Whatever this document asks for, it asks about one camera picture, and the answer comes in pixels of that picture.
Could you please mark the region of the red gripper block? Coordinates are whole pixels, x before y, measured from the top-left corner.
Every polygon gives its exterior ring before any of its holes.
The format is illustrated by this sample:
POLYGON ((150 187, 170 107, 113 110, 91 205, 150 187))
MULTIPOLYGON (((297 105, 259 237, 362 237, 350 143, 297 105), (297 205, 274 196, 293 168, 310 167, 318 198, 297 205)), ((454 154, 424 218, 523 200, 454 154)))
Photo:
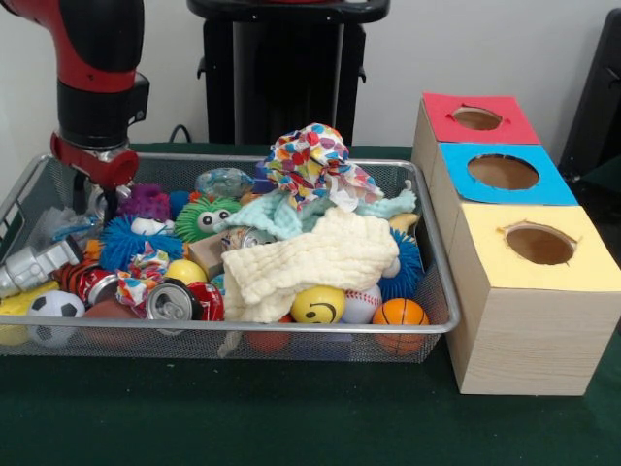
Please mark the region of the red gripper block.
POLYGON ((86 212, 86 177, 104 188, 106 209, 104 225, 107 226, 117 211, 116 188, 128 184, 139 168, 138 154, 121 146, 113 149, 80 148, 64 139, 57 133, 50 137, 52 154, 63 164, 76 169, 73 180, 72 209, 77 215, 86 212))

